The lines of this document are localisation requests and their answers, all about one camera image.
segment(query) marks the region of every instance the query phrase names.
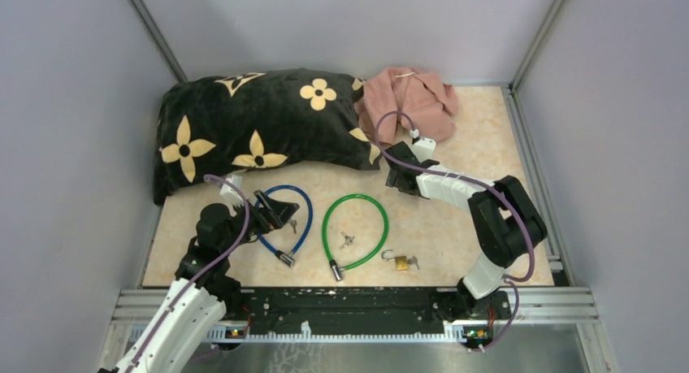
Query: cable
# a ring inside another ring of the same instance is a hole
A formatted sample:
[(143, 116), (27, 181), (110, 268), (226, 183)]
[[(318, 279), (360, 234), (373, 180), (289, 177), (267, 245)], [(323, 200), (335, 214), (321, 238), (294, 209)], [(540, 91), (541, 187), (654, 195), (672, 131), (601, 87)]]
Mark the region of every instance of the cable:
[[(280, 190), (292, 190), (293, 192), (297, 192), (301, 195), (302, 198), (304, 198), (304, 201), (306, 201), (306, 208), (309, 212), (308, 219), (306, 220), (306, 227), (304, 228), (304, 232), (301, 233), (301, 236), (299, 237), (299, 240), (297, 243), (294, 245), (292, 250), (288, 253), (288, 255), (294, 255), (297, 250), (301, 247), (301, 245), (304, 243), (304, 240), (306, 239), (306, 236), (309, 234), (309, 230), (311, 229), (311, 223), (314, 221), (314, 207), (311, 205), (311, 199), (309, 198), (308, 195), (306, 195), (306, 192), (304, 190), (299, 189), (297, 186), (292, 186), (290, 184), (279, 184), (277, 186), (274, 186), (268, 190), (266, 190), (265, 194), (271, 194)], [(264, 246), (268, 250), (270, 250), (273, 254), (277, 253), (277, 249), (273, 247), (268, 241), (266, 240), (265, 237), (261, 234), (256, 234), (258, 236), (258, 239), (263, 243)]]
[(411, 132), (416, 132), (416, 127), (414, 125), (414, 121), (409, 117), (406, 113), (402, 111), (389, 111), (388, 113), (385, 113), (380, 119), (378, 120), (378, 123), (375, 125), (375, 144), (378, 146), (380, 149), (380, 153), (389, 161), (396, 163), (402, 167), (409, 168), (414, 171), (419, 171), (422, 173), (427, 173), (427, 174), (432, 174), (434, 176), (446, 176), (448, 178), (457, 178), (459, 180), (463, 180), (465, 182), (468, 182), (470, 184), (475, 184), (478, 185), (484, 189), (486, 189), (488, 192), (490, 192), (493, 196), (495, 196), (502, 205), (509, 210), (509, 213), (513, 216), (514, 221), (517, 223), (519, 226), (519, 230), (522, 232), (524, 236), (524, 241), (526, 242), (526, 250), (528, 251), (529, 254), (529, 270), (526, 272), (526, 274), (523, 277), (514, 277), (511, 275), (504, 275), (503, 276), (503, 281), (509, 284), (512, 289), (514, 290), (514, 309), (512, 310), (512, 315), (509, 317), (509, 320), (507, 320), (507, 323), (505, 326), (500, 330), (500, 333), (493, 338), (493, 341), (483, 347), (482, 349), (474, 349), (478, 351), (486, 351), (490, 349), (497, 341), (499, 341), (502, 336), (505, 334), (505, 331), (509, 328), (509, 326), (512, 325), (512, 322), (514, 319), (517, 317), (517, 310), (519, 309), (519, 291), (517, 290), (517, 285), (514, 284), (512, 281), (516, 282), (525, 282), (528, 281), (533, 275), (534, 275), (534, 268), (535, 268), (535, 258), (534, 258), (534, 244), (533, 241), (531, 241), (531, 236), (529, 235), (529, 232), (527, 230), (527, 226), (524, 224), (524, 220), (522, 219), (522, 216), (519, 215), (516, 209), (514, 209), (514, 206), (507, 201), (504, 195), (502, 193), (498, 192), (495, 188), (493, 188), (489, 184), (485, 184), (484, 182), (481, 182), (480, 180), (475, 180), (473, 178), (470, 178), (468, 176), (463, 176), (460, 174), (457, 174), (455, 172), (441, 172), (441, 171), (433, 171), (429, 170), (427, 168), (423, 167), (418, 167), (413, 164), (405, 163), (402, 162), (401, 160), (393, 157), (392, 155), (388, 154), (388, 152), (383, 148), (383, 145), (380, 143), (380, 135), (379, 135), (379, 130), (380, 130), (380, 125), (383, 122), (384, 119), (389, 117), (390, 115), (401, 115), (405, 117), (409, 121), (409, 125), (411, 127)]
[(330, 219), (330, 216), (332, 215), (332, 212), (335, 210), (335, 208), (337, 208), (342, 202), (353, 199), (366, 200), (371, 204), (375, 205), (376, 208), (378, 208), (380, 214), (383, 216), (383, 235), (380, 237), (380, 241), (378, 242), (377, 246), (374, 247), (370, 253), (368, 253), (365, 257), (357, 260), (356, 262), (352, 262), (347, 266), (340, 267), (341, 270), (352, 270), (355, 267), (361, 266), (362, 264), (366, 263), (366, 261), (373, 258), (380, 251), (380, 249), (383, 247), (383, 244), (385, 243), (385, 240), (388, 239), (388, 214), (385, 213), (385, 209), (382, 205), (380, 205), (380, 202), (377, 202), (374, 198), (369, 197), (365, 194), (348, 194), (333, 202), (332, 205), (330, 205), (330, 208), (327, 209), (325, 217), (323, 218), (323, 229), (321, 230), (321, 237), (323, 238), (323, 248), (325, 249), (325, 256), (327, 257), (327, 260), (329, 262), (334, 261), (334, 259), (332, 258), (332, 253), (330, 252), (330, 247), (327, 244), (327, 222)]
[(231, 182), (225, 180), (224, 178), (220, 176), (213, 176), (211, 174), (206, 174), (203, 176), (203, 180), (208, 182), (208, 183), (216, 183), (220, 184), (222, 187), (223, 184), (226, 184), (232, 190), (234, 190), (237, 195), (242, 200), (242, 203), (244, 204), (245, 207), (245, 212), (244, 212), (244, 223), (241, 225), (241, 230), (239, 232), (239, 235), (237, 235), (237, 238), (235, 239), (234, 242), (230, 245), (228, 249), (226, 249), (222, 254), (220, 254), (216, 259), (213, 260), (213, 262), (205, 265), (196, 275), (194, 275), (191, 280), (180, 290), (179, 293), (173, 298), (170, 302), (170, 305), (167, 306), (167, 308), (163, 311), (163, 313), (160, 315), (158, 318), (158, 321), (155, 322), (153, 325), (153, 328), (151, 328), (151, 331), (149, 332), (148, 336), (144, 339), (143, 342), (141, 342), (141, 347), (139, 348), (139, 351), (134, 354), (134, 357), (132, 358), (132, 364), (127, 367), (127, 370), (124, 371), (124, 373), (131, 373), (132, 369), (139, 363), (139, 359), (141, 359), (141, 355), (145, 352), (146, 346), (149, 345), (153, 337), (155, 336), (156, 332), (158, 332), (158, 329), (160, 328), (161, 324), (163, 324), (163, 321), (165, 318), (170, 314), (175, 309), (175, 306), (177, 305), (177, 302), (182, 298), (184, 293), (189, 290), (192, 285), (204, 274), (208, 272), (211, 268), (213, 268), (215, 265), (223, 261), (225, 258), (229, 256), (229, 254), (234, 251), (239, 244), (241, 243), (241, 239), (244, 237), (244, 234), (246, 234), (246, 230), (249, 227), (249, 200), (246, 199), (246, 196), (237, 188), (234, 184)]
[(519, 229), (522, 231), (522, 234), (524, 235), (524, 241), (526, 242), (526, 250), (528, 251), (529, 254), (529, 270), (526, 272), (526, 275), (523, 277), (513, 277), (511, 275), (505, 275), (505, 278), (507, 280), (512, 280), (512, 281), (517, 281), (517, 282), (525, 282), (528, 281), (532, 275), (534, 275), (534, 267), (535, 267), (535, 258), (534, 258), (534, 244), (531, 241), (531, 236), (529, 235), (529, 232), (527, 230), (527, 226), (524, 224), (524, 220), (522, 219), (522, 216), (519, 215), (516, 209), (514, 209), (514, 206), (505, 199), (505, 196), (502, 195), (502, 193), (498, 192), (495, 188), (493, 188), (489, 184), (485, 184), (484, 182), (481, 182), (480, 180), (475, 180), (474, 178), (471, 178), (469, 176), (463, 176), (460, 174), (457, 174), (456, 172), (442, 172), (442, 171), (434, 171), (434, 170), (429, 170), (427, 168), (423, 167), (418, 167), (413, 164), (405, 163), (402, 162), (401, 160), (393, 157), (392, 155), (388, 154), (388, 152), (383, 148), (383, 145), (380, 143), (380, 135), (378, 134), (378, 131), (380, 130), (380, 125), (383, 123), (383, 120), (389, 117), (390, 115), (402, 115), (405, 117), (407, 120), (409, 120), (409, 125), (411, 126), (411, 130), (415, 131), (416, 127), (414, 126), (414, 121), (412, 121), (411, 117), (409, 117), (406, 113), (402, 111), (389, 111), (388, 113), (385, 113), (380, 119), (378, 120), (378, 123), (375, 125), (375, 144), (380, 148), (380, 153), (383, 154), (383, 156), (396, 164), (399, 164), (402, 167), (409, 168), (414, 171), (419, 171), (419, 172), (424, 172), (427, 174), (431, 174), (434, 176), (443, 176), (443, 177), (448, 177), (448, 178), (457, 178), (459, 180), (463, 180), (465, 182), (468, 182), (470, 184), (475, 184), (477, 186), (480, 186), (484, 189), (486, 189), (488, 192), (490, 192), (492, 195), (494, 195), (502, 205), (509, 210), (509, 213), (514, 217), (514, 221), (517, 222), (517, 225), (519, 226)]

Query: gray wall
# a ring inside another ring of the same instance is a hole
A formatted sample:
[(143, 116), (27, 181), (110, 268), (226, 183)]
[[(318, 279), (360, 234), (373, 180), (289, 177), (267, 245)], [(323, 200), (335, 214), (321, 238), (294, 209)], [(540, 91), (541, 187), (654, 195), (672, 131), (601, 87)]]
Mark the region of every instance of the gray wall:
[(190, 79), (387, 65), (507, 82), (553, 0), (144, 0)]
[(0, 371), (93, 371), (173, 83), (127, 0), (0, 0)]
[(687, 371), (689, 0), (572, 0), (518, 93), (622, 371)]

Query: pink towel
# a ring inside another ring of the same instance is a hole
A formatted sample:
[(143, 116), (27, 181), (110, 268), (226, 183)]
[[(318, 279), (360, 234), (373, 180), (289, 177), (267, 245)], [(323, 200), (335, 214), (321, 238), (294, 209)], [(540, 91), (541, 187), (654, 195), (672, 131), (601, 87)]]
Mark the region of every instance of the pink towel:
[[(413, 75), (395, 77), (405, 74)], [(375, 125), (389, 111), (404, 111), (412, 118), (419, 133), (435, 141), (452, 136), (455, 131), (450, 115), (459, 112), (459, 101), (450, 85), (443, 84), (438, 74), (416, 68), (388, 67), (364, 84), (363, 103), (355, 104), (359, 125), (369, 138), (374, 138)], [(406, 119), (397, 116), (404, 128)], [(380, 126), (380, 141), (392, 144), (397, 121), (389, 117)]]

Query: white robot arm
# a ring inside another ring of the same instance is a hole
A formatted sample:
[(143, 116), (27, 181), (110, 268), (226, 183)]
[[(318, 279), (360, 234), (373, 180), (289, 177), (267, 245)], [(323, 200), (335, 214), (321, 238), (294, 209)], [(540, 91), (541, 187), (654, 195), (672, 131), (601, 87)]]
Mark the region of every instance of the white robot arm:
[[(435, 147), (435, 142), (427, 137), (417, 137), (412, 146), (401, 142), (390, 147), (388, 152), (393, 157), (427, 170), (438, 171), (439, 174), (421, 173), (388, 162), (391, 170), (386, 184), (403, 193), (441, 200), (471, 213), (482, 253), (469, 273), (460, 280), (457, 289), (460, 293), (467, 294), (467, 303), (472, 306), (501, 286), (507, 268), (517, 257), (526, 253), (527, 246), (514, 218), (503, 218), (500, 213), (501, 204), (493, 194), (478, 184), (448, 177), (450, 173), (468, 175), (449, 170), (431, 159)], [(506, 176), (496, 182), (476, 178), (473, 180), (494, 186), (508, 199), (527, 226), (533, 245), (546, 237), (547, 230), (543, 220), (516, 178)]]

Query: pillow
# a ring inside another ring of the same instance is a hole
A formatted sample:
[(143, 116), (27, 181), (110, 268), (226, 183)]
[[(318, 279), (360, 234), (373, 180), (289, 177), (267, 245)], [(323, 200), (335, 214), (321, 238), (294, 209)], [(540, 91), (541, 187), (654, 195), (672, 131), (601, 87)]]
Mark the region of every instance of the pillow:
[(211, 76), (175, 85), (158, 117), (154, 202), (205, 174), (302, 160), (378, 170), (378, 147), (358, 126), (362, 81), (298, 68)]

